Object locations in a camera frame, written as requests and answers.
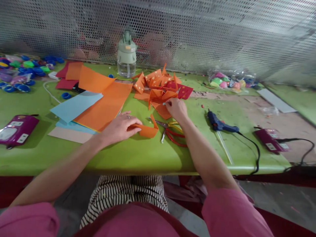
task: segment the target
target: black cable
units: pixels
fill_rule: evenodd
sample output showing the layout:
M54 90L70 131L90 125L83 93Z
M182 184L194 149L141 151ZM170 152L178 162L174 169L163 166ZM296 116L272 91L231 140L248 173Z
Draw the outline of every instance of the black cable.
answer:
M285 142L291 142L291 141L298 141L298 140L304 140L304 141L308 141L312 144L312 147L302 156L301 158L301 162L298 164L298 165L295 165L295 166L291 166L289 168L286 168L283 172L287 172L289 171L290 169L294 168L294 167L297 167L297 166L302 166L303 163L304 163L304 158L305 156L307 156L308 153L310 153L314 147L315 147L315 143L313 143L312 141L310 140L307 140L307 139L304 139L304 138L287 138L287 139L276 139L276 141L278 143L285 143Z
M259 171L260 149L259 149L258 145L257 145L254 141L252 141L252 140L250 140L249 138L245 137L241 132L237 132L237 133L238 133L239 135L243 136L244 138L246 138L247 140L251 141L251 142L256 146L256 148L257 148L257 151L258 151L258 159L256 160L256 170L250 173L250 175L253 175L253 174L255 174L255 173L257 173L257 172Z

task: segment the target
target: scissors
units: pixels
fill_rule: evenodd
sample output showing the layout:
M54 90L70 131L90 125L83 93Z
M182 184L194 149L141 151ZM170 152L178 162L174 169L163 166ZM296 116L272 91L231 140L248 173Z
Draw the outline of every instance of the scissors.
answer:
M173 121L173 122L169 122L169 123L164 123L164 122L160 122L158 120L155 120L157 124L163 126L165 128L164 133L162 135L161 138L161 143L164 143L164 138L165 135L168 136L168 138L176 145L181 146L181 147L188 147L186 144L182 144L182 143L178 143L173 136L175 137L182 137L184 138L185 136L183 135L183 131L181 130L181 128L177 127L175 124L178 124L178 122ZM182 134L176 133L174 131L172 131L171 129L169 129L169 127L175 128L177 131L179 131Z

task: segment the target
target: water bottle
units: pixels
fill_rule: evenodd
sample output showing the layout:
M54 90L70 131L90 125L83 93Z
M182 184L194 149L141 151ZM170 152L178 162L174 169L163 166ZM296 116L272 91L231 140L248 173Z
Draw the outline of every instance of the water bottle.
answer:
M125 78L130 78L136 72L136 44L132 41L129 30L123 33L122 39L118 43L118 74Z

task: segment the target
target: striped pants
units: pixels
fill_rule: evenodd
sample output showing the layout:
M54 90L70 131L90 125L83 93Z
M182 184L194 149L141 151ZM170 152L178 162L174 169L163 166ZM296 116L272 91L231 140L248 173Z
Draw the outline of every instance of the striped pants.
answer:
M161 176L101 176L94 189L80 229L92 223L104 210L130 202L155 205L168 212Z

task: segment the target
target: white cable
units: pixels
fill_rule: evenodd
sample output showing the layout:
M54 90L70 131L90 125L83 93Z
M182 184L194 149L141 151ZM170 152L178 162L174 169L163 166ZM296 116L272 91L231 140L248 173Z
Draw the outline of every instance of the white cable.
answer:
M45 82L45 83L43 84L43 87L44 87L44 89L49 93L49 95L50 95L52 98L54 98L58 103L61 104L61 102L59 102L59 100L56 99L55 96L53 96L53 95L48 91L48 89L45 87L46 84L47 84L47 83L50 83L50 82L56 82L56 81L48 81L48 82Z

